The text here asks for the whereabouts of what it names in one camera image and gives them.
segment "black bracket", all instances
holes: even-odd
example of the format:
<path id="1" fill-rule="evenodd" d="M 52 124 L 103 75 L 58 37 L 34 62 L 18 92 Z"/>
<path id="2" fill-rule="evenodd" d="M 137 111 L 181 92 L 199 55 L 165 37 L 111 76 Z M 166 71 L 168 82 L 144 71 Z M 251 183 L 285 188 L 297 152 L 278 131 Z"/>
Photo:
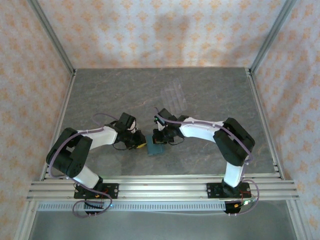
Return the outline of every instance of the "black bracket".
<path id="1" fill-rule="evenodd" d="M 118 183 L 101 183 L 100 192 L 109 194 L 112 199 L 117 199 L 119 194 L 119 184 Z M 107 199 L 105 195 L 97 194 L 83 188 L 80 185 L 75 185 L 74 196 L 75 199 Z"/>
<path id="2" fill-rule="evenodd" d="M 235 188 L 226 187 L 223 182 L 210 182 L 206 184 L 208 199 L 244 199 L 251 198 L 250 185 L 240 182 Z"/>

